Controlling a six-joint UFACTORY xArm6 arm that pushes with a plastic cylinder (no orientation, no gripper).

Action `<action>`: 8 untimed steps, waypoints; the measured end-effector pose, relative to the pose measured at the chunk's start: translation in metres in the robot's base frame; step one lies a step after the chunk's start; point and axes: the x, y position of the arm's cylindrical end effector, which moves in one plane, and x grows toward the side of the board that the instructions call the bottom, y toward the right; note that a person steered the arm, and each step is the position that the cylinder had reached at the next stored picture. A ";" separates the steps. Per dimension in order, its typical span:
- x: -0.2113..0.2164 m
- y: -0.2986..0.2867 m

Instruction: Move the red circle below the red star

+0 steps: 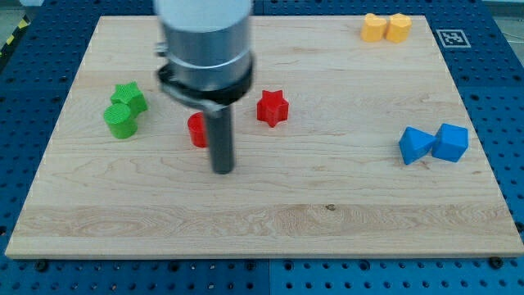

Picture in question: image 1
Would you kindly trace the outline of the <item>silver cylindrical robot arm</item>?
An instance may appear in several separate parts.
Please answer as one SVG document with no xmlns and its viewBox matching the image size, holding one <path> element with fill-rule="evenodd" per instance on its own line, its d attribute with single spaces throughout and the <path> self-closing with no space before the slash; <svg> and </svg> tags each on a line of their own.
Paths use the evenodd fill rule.
<svg viewBox="0 0 524 295">
<path fill-rule="evenodd" d="M 252 81 L 251 0 L 156 0 L 164 33 L 157 54 L 161 88 L 187 107 L 216 112 Z"/>
</svg>

